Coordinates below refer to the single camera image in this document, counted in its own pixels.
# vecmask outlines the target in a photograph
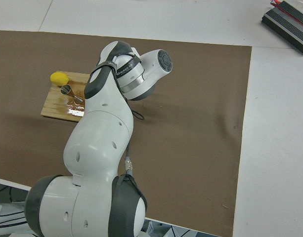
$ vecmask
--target white table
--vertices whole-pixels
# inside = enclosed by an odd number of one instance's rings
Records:
[[[253,46],[233,236],[303,237],[303,56],[261,25],[269,2],[0,0],[0,30]]]

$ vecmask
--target red wire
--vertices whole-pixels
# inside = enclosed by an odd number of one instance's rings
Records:
[[[302,21],[296,19],[294,16],[292,16],[290,13],[288,13],[286,10],[284,10],[281,6],[279,6],[279,3],[277,3],[277,4],[271,3],[271,5],[277,7],[278,9],[280,9],[281,11],[283,11],[284,13],[288,14],[290,17],[292,17],[294,20],[296,20],[297,22],[299,22],[299,23],[303,26],[303,22],[302,22]]]

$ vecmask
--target yellow object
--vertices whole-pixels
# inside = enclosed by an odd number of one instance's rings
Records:
[[[51,74],[50,80],[53,84],[56,84],[57,86],[63,86],[68,83],[69,78],[65,73],[55,72]]]

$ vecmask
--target white robotic arm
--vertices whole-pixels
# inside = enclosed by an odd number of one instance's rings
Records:
[[[117,176],[133,130],[132,112],[124,97],[146,98],[157,80],[171,70],[164,50],[139,56],[122,41],[102,50],[85,88],[85,114],[64,150],[72,177],[44,177],[27,196],[25,216],[39,237],[140,234],[146,199],[130,174]]]

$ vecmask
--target brown mat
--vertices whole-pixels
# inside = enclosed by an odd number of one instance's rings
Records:
[[[69,175],[62,154],[76,124],[40,115],[49,75],[89,73],[114,40],[173,59],[155,92],[131,103],[146,117],[135,119],[131,159],[147,217],[232,236],[251,47],[0,31],[0,178]]]

